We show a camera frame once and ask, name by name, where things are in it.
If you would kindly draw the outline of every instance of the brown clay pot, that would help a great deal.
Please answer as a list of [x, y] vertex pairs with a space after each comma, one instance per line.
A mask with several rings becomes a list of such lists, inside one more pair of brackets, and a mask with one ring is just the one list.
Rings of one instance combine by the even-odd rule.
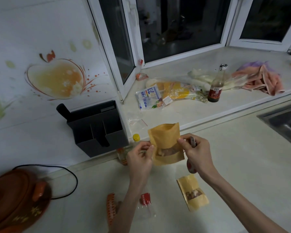
[[36, 175], [16, 169], [0, 176], [0, 233], [19, 233], [47, 209], [51, 187]]

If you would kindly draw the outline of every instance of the countertop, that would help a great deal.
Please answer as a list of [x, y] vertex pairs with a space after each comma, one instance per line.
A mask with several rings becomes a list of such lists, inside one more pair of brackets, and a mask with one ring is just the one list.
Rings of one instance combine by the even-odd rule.
[[183, 130], [291, 94], [291, 66], [289, 65], [291, 56], [285, 52], [224, 47], [144, 69], [142, 72], [150, 78], [184, 76], [193, 68], [214, 70], [221, 63], [226, 63], [227, 72], [233, 73], [244, 63], [253, 61], [268, 61], [269, 66], [281, 75], [286, 91], [273, 97], [261, 91], [227, 90], [222, 92], [217, 103], [204, 104], [200, 101], [181, 100], [174, 101], [163, 109], [141, 111], [135, 93], [145, 88], [146, 80], [135, 81], [124, 100], [122, 110], [126, 120], [141, 118], [145, 125], [143, 129], [140, 126], [130, 125], [130, 131], [132, 134], [139, 133], [141, 139], [146, 139], [148, 129], [162, 123], [179, 122], [180, 130]]
[[[291, 233], [291, 143], [256, 117], [291, 101], [196, 132], [210, 141], [221, 175], [261, 211]], [[111, 160], [75, 173], [76, 191], [53, 200], [26, 233], [107, 232], [106, 196], [125, 193], [128, 167]], [[176, 180], [188, 175], [186, 160], [154, 166], [147, 184], [156, 217], [134, 221], [131, 232], [245, 233], [224, 201], [200, 177], [210, 204], [190, 213]], [[75, 180], [65, 175], [50, 183], [54, 196], [70, 192]]]

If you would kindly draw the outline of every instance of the pot lid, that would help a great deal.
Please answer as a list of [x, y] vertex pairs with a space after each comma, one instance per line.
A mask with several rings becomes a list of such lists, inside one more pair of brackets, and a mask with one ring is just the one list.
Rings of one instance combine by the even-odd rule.
[[22, 170], [13, 170], [0, 177], [0, 222], [18, 207], [28, 186], [29, 177]]

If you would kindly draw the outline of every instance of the kraft paper bag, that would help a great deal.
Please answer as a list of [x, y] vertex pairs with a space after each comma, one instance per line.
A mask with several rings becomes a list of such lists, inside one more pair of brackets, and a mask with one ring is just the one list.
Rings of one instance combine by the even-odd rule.
[[194, 174], [181, 177], [177, 182], [190, 212], [196, 211], [200, 207], [209, 204], [209, 200], [199, 187]]
[[184, 160], [182, 147], [177, 143], [180, 138], [179, 123], [161, 124], [149, 129], [150, 142], [155, 146], [153, 151], [153, 163], [160, 166], [172, 164]]

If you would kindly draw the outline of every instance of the cloth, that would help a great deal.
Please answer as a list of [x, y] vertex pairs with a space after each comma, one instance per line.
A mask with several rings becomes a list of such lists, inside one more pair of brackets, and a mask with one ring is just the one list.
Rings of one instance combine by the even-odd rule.
[[249, 75], [248, 82], [242, 87], [247, 90], [261, 90], [271, 96], [285, 90], [279, 74], [269, 67], [268, 62], [250, 62], [241, 66], [232, 77]]

